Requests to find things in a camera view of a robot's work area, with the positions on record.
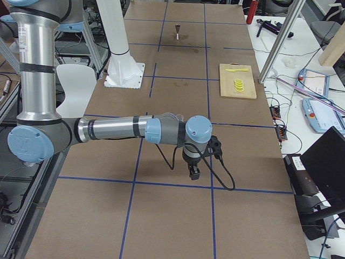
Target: black tool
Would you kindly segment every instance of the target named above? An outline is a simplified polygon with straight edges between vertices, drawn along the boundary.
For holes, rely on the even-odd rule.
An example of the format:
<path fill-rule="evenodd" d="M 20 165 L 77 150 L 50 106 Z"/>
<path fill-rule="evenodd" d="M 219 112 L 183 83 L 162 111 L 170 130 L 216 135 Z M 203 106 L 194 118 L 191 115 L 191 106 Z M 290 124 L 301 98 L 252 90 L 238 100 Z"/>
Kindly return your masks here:
<path fill-rule="evenodd" d="M 258 34 L 257 34 L 257 37 L 260 36 L 262 28 L 266 28 L 267 30 L 269 30 L 270 32 L 272 32 L 272 33 L 274 33 L 276 35 L 279 34 L 280 29 L 281 29 L 281 26 L 280 27 L 275 26 L 274 24 L 271 23 L 271 21 L 264 21 L 262 19 L 257 19 L 257 23 L 261 24 L 261 26 L 259 28 L 259 31 L 258 31 Z M 291 38 L 293 36 L 294 36 L 294 33 L 293 32 L 289 32 L 289 35 L 287 37 Z"/>

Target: blue and white device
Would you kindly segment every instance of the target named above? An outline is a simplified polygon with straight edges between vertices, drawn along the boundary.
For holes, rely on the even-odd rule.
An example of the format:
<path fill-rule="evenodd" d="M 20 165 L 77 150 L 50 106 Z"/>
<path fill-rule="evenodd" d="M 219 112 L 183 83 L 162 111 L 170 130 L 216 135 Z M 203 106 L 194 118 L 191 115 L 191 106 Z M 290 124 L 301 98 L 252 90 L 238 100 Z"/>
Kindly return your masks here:
<path fill-rule="evenodd" d="M 310 126 L 316 133 L 322 134 L 334 126 L 341 134 L 345 134 L 345 122 L 339 112 L 312 98 L 303 99 L 302 107 Z"/>
<path fill-rule="evenodd" d="M 299 74 L 300 81 L 297 80 L 296 86 L 316 97 L 328 97 L 329 76 L 310 69 L 303 69 Z"/>

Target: blue cable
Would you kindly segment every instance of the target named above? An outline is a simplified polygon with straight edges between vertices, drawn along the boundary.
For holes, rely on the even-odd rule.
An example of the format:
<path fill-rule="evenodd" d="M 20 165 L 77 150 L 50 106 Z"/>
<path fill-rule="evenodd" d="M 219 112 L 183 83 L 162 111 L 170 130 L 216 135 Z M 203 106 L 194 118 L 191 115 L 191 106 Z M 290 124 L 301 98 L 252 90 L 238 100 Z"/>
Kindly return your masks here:
<path fill-rule="evenodd" d="M 340 217 L 336 218 L 332 224 L 329 226 L 329 228 L 327 229 L 327 233 L 326 233 L 326 236 L 325 236 L 325 240 L 322 244 L 322 248 L 321 248 L 321 251 L 320 251 L 320 256 L 319 256 L 319 259 L 322 259 L 322 252 L 323 252 L 323 249 L 325 248 L 325 244 L 326 244 L 326 241 L 327 241 L 327 238 L 328 238 L 328 234 L 329 234 L 329 231 L 331 230 L 332 226 L 337 222 L 337 220 L 339 220 Z"/>

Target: small cone-shaped object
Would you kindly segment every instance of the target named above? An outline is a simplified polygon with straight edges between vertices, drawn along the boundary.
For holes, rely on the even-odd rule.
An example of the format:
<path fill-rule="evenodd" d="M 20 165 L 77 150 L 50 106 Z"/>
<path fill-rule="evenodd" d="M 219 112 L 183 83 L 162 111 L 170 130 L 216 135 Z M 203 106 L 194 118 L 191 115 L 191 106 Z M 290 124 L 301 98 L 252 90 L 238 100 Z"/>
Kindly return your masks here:
<path fill-rule="evenodd" d="M 176 24 L 176 25 L 175 25 L 175 29 L 176 29 L 176 39 L 177 39 L 177 40 L 180 39 L 180 37 L 178 36 L 178 32 L 180 31 L 180 27 L 181 27 L 181 25 L 179 25 L 179 24 Z"/>

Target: black band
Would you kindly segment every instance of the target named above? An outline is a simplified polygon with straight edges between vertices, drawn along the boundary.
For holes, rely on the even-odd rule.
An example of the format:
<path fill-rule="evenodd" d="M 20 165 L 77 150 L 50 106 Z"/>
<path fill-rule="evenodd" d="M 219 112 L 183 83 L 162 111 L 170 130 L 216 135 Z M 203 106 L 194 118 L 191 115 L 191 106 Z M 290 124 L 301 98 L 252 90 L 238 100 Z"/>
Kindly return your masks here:
<path fill-rule="evenodd" d="M 24 72 L 39 72 L 39 73 L 55 73 L 54 66 L 45 66 L 45 65 L 36 65 L 36 64 L 29 64 L 29 63 L 20 63 L 19 65 L 20 71 Z"/>
<path fill-rule="evenodd" d="M 72 0 L 68 1 L 68 9 L 66 14 L 63 16 L 63 18 L 61 18 L 60 22 L 63 22 L 65 19 L 67 19 L 67 17 L 71 14 L 71 10 L 72 10 Z"/>
<path fill-rule="evenodd" d="M 62 119 L 57 120 L 20 120 L 17 119 L 17 123 L 26 126 L 46 126 L 55 125 L 61 123 Z"/>
<path fill-rule="evenodd" d="M 185 122 L 178 122 L 177 147 L 183 147 L 185 141 Z"/>
<path fill-rule="evenodd" d="M 117 56 L 121 56 L 121 55 L 124 55 L 124 54 L 126 54 L 126 53 L 128 53 L 128 52 L 129 52 L 129 49 L 128 49 L 125 53 L 122 53 L 122 54 L 116 54 L 116 53 L 114 53 L 114 52 L 112 52 L 112 54 L 117 55 Z"/>
<path fill-rule="evenodd" d="M 10 7 L 10 12 L 23 12 L 29 15 L 37 15 L 37 16 L 41 16 L 41 17 L 53 20 L 57 23 L 60 23 L 60 17 L 56 15 L 52 15 L 51 13 L 48 13 L 48 12 L 43 12 L 36 9 L 28 8 L 28 7 L 12 6 Z"/>
<path fill-rule="evenodd" d="M 139 130 L 139 116 L 133 117 L 133 133 L 136 138 L 141 137 Z"/>
<path fill-rule="evenodd" d="M 95 133 L 93 131 L 93 125 L 95 124 L 95 121 L 96 120 L 90 120 L 88 122 L 88 125 L 87 125 L 88 135 L 89 135 L 90 139 L 92 139 L 92 140 L 98 139 L 98 138 L 96 138 L 96 135 L 95 135 Z"/>
<path fill-rule="evenodd" d="M 71 130 L 70 126 L 67 124 L 67 122 L 65 122 L 64 120 L 62 120 L 61 122 L 67 127 L 68 132 L 70 133 L 70 141 L 69 141 L 69 143 L 67 145 L 67 147 L 69 147 L 70 144 L 72 143 L 72 139 L 73 139 L 72 130 Z"/>
<path fill-rule="evenodd" d="M 80 119 L 81 118 L 78 118 L 77 120 L 75 120 L 75 123 L 74 123 L 74 136 L 75 136 L 76 140 L 79 143 L 82 143 L 82 141 L 80 139 L 80 136 L 79 136 L 79 131 L 78 131 L 78 125 L 79 125 Z"/>

